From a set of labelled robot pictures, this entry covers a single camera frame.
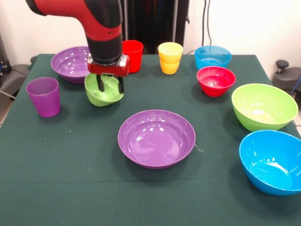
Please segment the white wall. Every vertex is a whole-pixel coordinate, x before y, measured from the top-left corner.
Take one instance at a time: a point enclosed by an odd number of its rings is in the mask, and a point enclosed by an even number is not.
[[[37,15],[25,0],[0,0],[0,33],[12,65],[29,64],[30,58],[39,53],[87,45],[76,19]]]
[[[201,45],[203,4],[190,0],[184,53]],[[269,76],[280,58],[301,66],[301,0],[211,0],[209,22],[214,45],[256,54]],[[12,65],[87,44],[77,20],[37,15],[25,0],[0,0],[0,33]]]
[[[201,46],[204,2],[190,0],[184,53]],[[278,59],[301,66],[301,0],[211,0],[209,10],[213,45],[257,55],[268,76]]]

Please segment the red bowl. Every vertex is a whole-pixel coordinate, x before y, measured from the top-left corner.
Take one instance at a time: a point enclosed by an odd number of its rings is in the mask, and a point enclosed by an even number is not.
[[[210,97],[220,97],[236,81],[232,71],[217,66],[200,69],[197,73],[197,79],[204,93]]]

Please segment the purple bowl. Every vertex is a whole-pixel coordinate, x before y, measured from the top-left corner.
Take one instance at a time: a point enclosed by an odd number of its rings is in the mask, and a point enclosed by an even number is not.
[[[90,74],[87,66],[89,48],[78,46],[57,53],[51,60],[52,69],[66,81],[84,84]]]
[[[164,110],[139,112],[120,127],[123,154],[138,165],[161,170],[182,161],[193,149],[196,134],[183,117]]]

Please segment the bowl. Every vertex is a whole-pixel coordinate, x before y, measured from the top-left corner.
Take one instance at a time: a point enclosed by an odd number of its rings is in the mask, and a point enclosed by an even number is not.
[[[124,93],[119,93],[119,81],[113,76],[102,75],[104,92],[98,88],[96,74],[89,74],[85,78],[85,89],[89,101],[98,107],[108,106],[119,101]]]
[[[85,46],[65,49],[55,54],[51,60],[51,67],[64,80],[84,84],[85,77],[90,74],[87,65],[88,54],[89,48]]]
[[[220,97],[236,81],[232,71],[217,66],[200,69],[197,73],[197,79],[204,93],[210,97]]]
[[[220,46],[202,46],[194,52],[198,69],[208,66],[228,67],[232,54]]]
[[[271,85],[251,83],[240,86],[234,90],[231,99],[235,115],[249,131],[281,129],[298,114],[295,100]]]
[[[277,130],[259,130],[240,143],[239,156],[249,180],[262,192],[301,192],[301,140]]]
[[[118,144],[134,163],[153,170],[172,167],[192,151],[196,141],[192,125],[164,110],[147,110],[129,117],[120,127]]]

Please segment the black cabinet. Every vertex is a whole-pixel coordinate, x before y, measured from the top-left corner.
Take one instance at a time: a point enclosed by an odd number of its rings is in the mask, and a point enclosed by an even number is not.
[[[158,53],[166,41],[184,43],[189,0],[121,0],[123,39],[144,44],[144,54]]]

